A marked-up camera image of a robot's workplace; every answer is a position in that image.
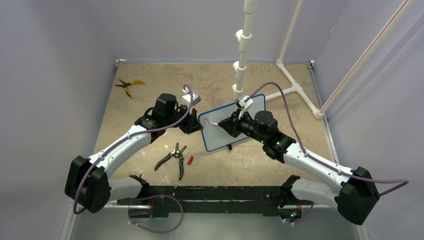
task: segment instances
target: black metal base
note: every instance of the black metal base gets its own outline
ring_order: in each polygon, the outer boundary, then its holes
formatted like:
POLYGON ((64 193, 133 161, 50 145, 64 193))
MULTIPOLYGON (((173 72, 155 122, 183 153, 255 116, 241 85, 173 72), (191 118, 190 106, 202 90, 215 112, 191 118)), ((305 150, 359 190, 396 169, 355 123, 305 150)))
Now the black metal base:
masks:
MULTIPOLYGON (((185 213, 207 214, 262 214, 266 217, 290 218, 293 210, 279 206, 297 205, 298 200, 286 202, 280 186, 149 186, 149 196, 170 195, 178 199, 185 213)), ((311 201, 302 201, 310 205, 311 201)), ((121 199, 118 205, 147 205, 132 199, 121 199)), ((168 198, 155 198, 153 218, 166 218, 179 213, 177 203, 168 198)))

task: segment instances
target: blue whiteboard frame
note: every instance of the blue whiteboard frame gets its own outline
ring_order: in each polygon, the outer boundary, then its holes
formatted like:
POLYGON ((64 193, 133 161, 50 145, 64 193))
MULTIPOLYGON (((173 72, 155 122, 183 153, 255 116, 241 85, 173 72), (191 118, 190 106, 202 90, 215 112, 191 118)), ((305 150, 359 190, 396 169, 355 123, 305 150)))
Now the blue whiteboard frame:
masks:
MULTIPOLYGON (((257 94, 257 95, 255 95, 255 96, 253 96, 252 97, 252 99, 254 99, 254 98, 256 98, 256 97, 263 97, 263 109, 264 110, 266 110, 267 109, 267 105, 266 105, 266 101, 265 101, 265 95, 263 94, 263 93, 261 93, 261 94, 257 94)), ((220 107, 218 107, 218 108, 215 108, 215 109, 212 109, 212 110, 209 110, 209 111, 205 111, 205 112, 203 112, 203 113, 201 113, 201 114, 199 114, 199 116, 197 117, 197 120, 199 121, 199 123, 200 123, 200 117, 202 116, 202 115, 205 115, 205 114, 208 114, 208 113, 211 113, 211 112, 214 112, 214 111, 217 111, 217 110, 220 110, 220 109, 223 109, 223 108, 226 108, 226 107, 229 107, 229 106, 232 106, 232 105, 236 105, 236 103, 235 102, 233 102, 233 103, 230 103, 230 104, 227 104, 227 105, 224 105, 224 106, 220 106, 220 107)), ((213 152, 213 151, 215 151, 215 150, 218 150, 218 149, 221 149, 221 148, 223 148, 223 147, 225 147, 225 146, 227 146, 227 145, 223 145, 223 146, 220 146, 220 147, 217 147, 217 148, 215 148, 215 149, 212 149, 212 150, 208 150, 208 148, 206 147, 206 141, 205 141, 205 135, 203 134, 203 130, 201 131, 201 137, 203 138, 203 144, 204 144, 204 148, 206 149, 206 151, 208 151, 208 152, 213 152)), ((240 141, 243 141, 243 140, 245 140, 245 139, 248 139, 249 137, 248 136, 246 136, 245 138, 242 138, 242 139, 239 139, 239 140, 236 140, 236 141, 234 141, 234 142, 231 142, 231 143, 229 143, 229 144, 235 144, 235 143, 238 143, 238 142, 240 142, 240 141)))

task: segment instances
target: red stripe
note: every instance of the red stripe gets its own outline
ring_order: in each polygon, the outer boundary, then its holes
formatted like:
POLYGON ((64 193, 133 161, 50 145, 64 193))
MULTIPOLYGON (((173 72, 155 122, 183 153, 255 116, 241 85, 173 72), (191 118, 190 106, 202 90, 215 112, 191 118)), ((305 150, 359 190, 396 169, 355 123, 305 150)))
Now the red stripe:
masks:
POLYGON ((390 19, 390 21, 387 23, 387 25, 384 27, 383 31, 380 32, 380 34, 377 36, 377 38, 372 42, 371 46, 369 46, 368 50, 366 50, 365 54, 359 59, 359 61, 356 63, 356 65, 350 70, 349 74, 341 81, 341 84, 335 89, 333 94, 330 96, 330 98, 327 100, 327 102, 322 106, 321 110, 319 110, 319 113, 321 114, 321 111, 324 109, 324 107, 330 102, 330 100, 334 97, 336 92, 340 89, 340 87, 343 85, 343 83, 348 79, 348 77, 352 74, 352 72, 355 70, 355 68, 359 65, 359 63, 362 61, 362 59, 367 55, 368 51, 373 47, 373 45, 377 42, 377 40, 380 38, 380 36, 384 33, 384 31, 387 29, 387 27, 390 25, 390 23, 395 19, 395 17, 398 15, 398 13, 402 10, 402 8, 405 6, 405 4, 409 0, 406 0, 403 5, 397 10, 397 12, 394 14, 394 16, 390 19))

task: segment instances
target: pliers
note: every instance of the pliers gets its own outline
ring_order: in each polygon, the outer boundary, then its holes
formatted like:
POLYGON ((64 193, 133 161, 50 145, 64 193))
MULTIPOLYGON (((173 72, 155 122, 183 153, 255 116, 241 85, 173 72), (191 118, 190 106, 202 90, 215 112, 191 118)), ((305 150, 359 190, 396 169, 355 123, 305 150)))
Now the pliers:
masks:
POLYGON ((128 91, 128 86, 131 86, 131 85, 134 85, 134 84, 145 84, 144 81, 124 82, 121 79, 119 79, 119 81, 121 81, 122 84, 115 84, 115 86, 118 86, 118 87, 125 89, 125 92, 128 95, 128 97, 130 97, 132 99, 134 98, 134 96, 130 94, 130 91, 128 91))
POLYGON ((178 142, 177 142, 176 145, 175 145, 174 151, 168 153, 168 155, 166 155, 166 157, 159 160, 156 163, 154 170, 156 171, 162 164, 164 164, 166 161, 171 159, 171 157, 177 158, 177 159, 179 159, 179 178, 178 178, 178 180, 181 180, 183 178, 183 175, 184 175, 183 152, 184 152, 184 150, 186 150, 186 148, 187 148, 187 146, 184 146, 183 148, 181 148, 181 150, 178 150, 178 142))

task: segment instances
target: yellow-handled pliers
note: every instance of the yellow-handled pliers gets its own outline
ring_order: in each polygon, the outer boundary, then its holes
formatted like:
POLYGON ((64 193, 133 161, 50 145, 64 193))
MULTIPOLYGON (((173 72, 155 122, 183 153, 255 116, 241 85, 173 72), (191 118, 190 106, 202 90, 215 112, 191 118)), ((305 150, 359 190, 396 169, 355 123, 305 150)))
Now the yellow-handled pliers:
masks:
POLYGON ((131 85, 134 85, 134 84, 145 84, 145 82, 144 82, 144 81, 124 82, 124 81, 122 81, 121 79, 119 79, 119 81, 120 81, 122 84, 115 84, 115 86, 118 86, 118 87, 121 87, 121 88, 125 89, 125 92, 126 92, 126 94, 128 95, 128 97, 130 97, 130 98, 132 98, 132 99, 134 98, 134 96, 133 96, 133 95, 131 95, 130 91, 128 91, 128 86, 131 86, 131 85))

